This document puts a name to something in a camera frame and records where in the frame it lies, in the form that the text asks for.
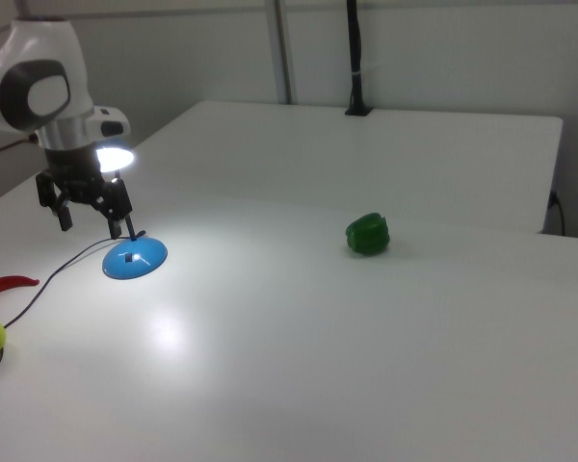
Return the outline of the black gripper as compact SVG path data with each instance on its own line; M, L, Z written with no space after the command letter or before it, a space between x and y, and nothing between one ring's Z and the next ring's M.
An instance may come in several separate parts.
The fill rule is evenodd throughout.
M85 145L70 150L44 150L47 169L35 177L39 205L49 208L61 230L73 223L68 201L92 205L107 219L110 238L121 236L121 223L132 212L132 204L121 178L105 182L100 171L96 146Z

